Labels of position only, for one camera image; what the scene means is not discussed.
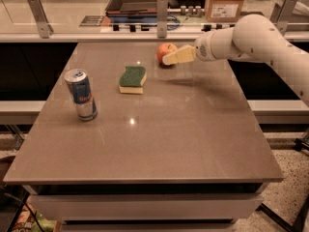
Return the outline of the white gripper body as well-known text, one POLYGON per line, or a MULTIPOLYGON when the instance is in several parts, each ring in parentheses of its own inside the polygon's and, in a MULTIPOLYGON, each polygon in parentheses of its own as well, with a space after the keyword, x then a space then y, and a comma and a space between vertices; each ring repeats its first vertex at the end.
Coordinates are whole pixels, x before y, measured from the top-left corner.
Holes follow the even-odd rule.
POLYGON ((213 32, 206 32, 199 36, 194 42, 196 56, 201 61, 207 62, 216 60, 211 50, 211 38, 213 35, 213 32))

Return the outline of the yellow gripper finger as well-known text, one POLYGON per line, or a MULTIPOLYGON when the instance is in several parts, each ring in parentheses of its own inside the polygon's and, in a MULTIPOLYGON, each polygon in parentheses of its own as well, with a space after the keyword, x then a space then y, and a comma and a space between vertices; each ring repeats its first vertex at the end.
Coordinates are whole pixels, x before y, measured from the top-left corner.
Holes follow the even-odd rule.
POLYGON ((191 45, 184 45, 177 50, 162 57, 162 63, 166 66, 179 63, 192 62, 196 57, 195 48, 191 45))

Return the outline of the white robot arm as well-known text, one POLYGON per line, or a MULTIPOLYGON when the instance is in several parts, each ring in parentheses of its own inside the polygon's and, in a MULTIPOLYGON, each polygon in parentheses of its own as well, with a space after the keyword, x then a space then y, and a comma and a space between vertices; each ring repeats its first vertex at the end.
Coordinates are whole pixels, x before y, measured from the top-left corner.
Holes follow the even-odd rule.
POLYGON ((184 45, 162 57, 164 65, 229 59, 257 61, 270 66, 293 92, 309 105, 309 53, 289 43, 266 17, 250 14, 234 27, 199 36, 194 46, 184 45))

